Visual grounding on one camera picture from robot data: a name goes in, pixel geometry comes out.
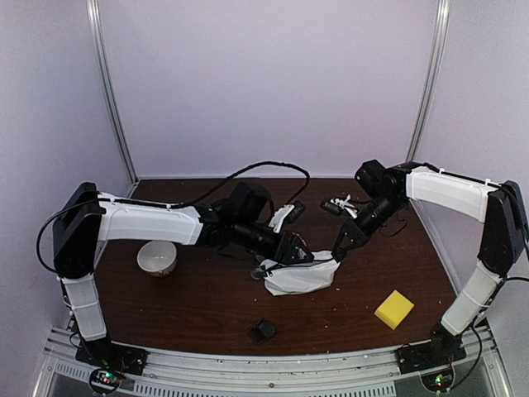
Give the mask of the black clipper guard comb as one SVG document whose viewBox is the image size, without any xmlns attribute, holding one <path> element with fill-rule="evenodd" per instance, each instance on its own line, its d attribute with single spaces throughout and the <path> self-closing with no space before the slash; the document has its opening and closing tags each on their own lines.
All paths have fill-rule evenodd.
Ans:
<svg viewBox="0 0 529 397">
<path fill-rule="evenodd" d="M 266 318 L 262 318 L 253 325 L 248 335 L 251 341 L 256 345 L 261 345 L 272 339 L 277 333 L 276 327 Z"/>
</svg>

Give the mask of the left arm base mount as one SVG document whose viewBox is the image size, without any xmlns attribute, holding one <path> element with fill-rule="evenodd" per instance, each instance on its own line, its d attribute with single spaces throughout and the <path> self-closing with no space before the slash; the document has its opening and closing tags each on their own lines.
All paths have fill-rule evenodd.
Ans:
<svg viewBox="0 0 529 397">
<path fill-rule="evenodd" d="M 77 361 L 131 375 L 143 374 L 147 357 L 145 349 L 119 345 L 107 338 L 91 342 L 81 339 L 75 354 Z"/>
</svg>

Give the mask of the yellow sponge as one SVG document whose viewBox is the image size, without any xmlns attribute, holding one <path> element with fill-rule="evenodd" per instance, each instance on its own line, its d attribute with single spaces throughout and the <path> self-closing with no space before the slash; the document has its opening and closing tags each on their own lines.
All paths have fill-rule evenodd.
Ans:
<svg viewBox="0 0 529 397">
<path fill-rule="evenodd" d="M 390 329 L 395 330 L 414 308 L 414 303 L 394 290 L 374 312 Z"/>
</svg>

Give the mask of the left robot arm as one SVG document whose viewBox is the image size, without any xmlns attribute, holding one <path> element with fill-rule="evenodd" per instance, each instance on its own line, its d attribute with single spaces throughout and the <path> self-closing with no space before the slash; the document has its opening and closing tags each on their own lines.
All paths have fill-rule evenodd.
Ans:
<svg viewBox="0 0 529 397">
<path fill-rule="evenodd" d="M 280 265 L 305 265 L 313 261 L 306 242 L 283 229 L 303 211 L 299 203 L 278 209 L 268 223 L 260 222 L 271 195 L 264 187 L 240 182 L 231 194 L 215 203 L 157 203 L 120 198 L 82 183 L 65 207 L 52 215 L 55 273 L 69 299 L 80 337 L 88 355 L 101 367 L 113 366 L 118 348 L 110 337 L 93 278 L 99 242 L 115 240 L 162 241 L 183 246 L 221 247 L 231 243 Z"/>
</svg>

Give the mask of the white zipper pouch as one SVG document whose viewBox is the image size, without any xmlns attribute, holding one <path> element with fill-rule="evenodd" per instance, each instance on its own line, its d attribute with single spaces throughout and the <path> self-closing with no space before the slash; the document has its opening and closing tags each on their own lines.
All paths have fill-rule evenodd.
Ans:
<svg viewBox="0 0 529 397">
<path fill-rule="evenodd" d="M 331 286 L 340 267 L 330 251 L 313 252 L 314 261 L 300 265 L 283 265 L 269 259 L 260 265 L 267 270 L 264 287 L 273 296 L 309 294 Z"/>
</svg>

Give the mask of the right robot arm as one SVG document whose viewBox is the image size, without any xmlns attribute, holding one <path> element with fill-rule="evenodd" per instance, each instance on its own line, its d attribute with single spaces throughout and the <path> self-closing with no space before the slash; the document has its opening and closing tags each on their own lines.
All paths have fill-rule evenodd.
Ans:
<svg viewBox="0 0 529 397">
<path fill-rule="evenodd" d="M 468 280 L 431 331 L 423 356 L 435 366 L 455 352 L 455 340 L 492 303 L 521 255 L 528 253 L 528 219 L 519 185 L 457 175 L 428 163 L 385 167 L 364 162 L 355 180 L 369 202 L 341 226 L 333 257 L 364 246 L 394 214 L 413 203 L 425 210 L 438 248 L 477 251 Z"/>
</svg>

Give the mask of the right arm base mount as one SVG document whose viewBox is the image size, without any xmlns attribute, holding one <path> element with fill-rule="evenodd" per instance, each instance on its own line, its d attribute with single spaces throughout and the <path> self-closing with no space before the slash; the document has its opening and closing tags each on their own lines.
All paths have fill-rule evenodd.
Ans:
<svg viewBox="0 0 529 397">
<path fill-rule="evenodd" d="M 418 344 L 404 344 L 395 351 L 395 355 L 402 375 L 448 366 L 453 361 L 467 357 L 460 339 L 443 342 L 438 337 Z"/>
</svg>

